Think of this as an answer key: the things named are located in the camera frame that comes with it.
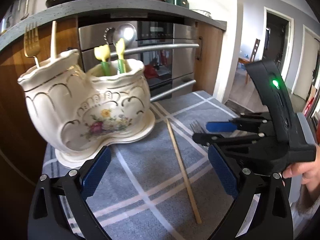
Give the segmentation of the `right hand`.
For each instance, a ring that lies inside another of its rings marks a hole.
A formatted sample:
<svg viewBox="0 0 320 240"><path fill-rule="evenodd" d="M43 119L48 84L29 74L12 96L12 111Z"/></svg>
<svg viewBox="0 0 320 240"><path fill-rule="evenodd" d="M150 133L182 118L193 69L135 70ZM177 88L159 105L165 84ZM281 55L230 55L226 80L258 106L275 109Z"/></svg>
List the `right hand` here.
<svg viewBox="0 0 320 240"><path fill-rule="evenodd" d="M305 185L307 188L309 196L313 202L315 202L319 197L319 160L319 146L316 145L315 161L291 164L282 174L285 179L302 175L302 185Z"/></svg>

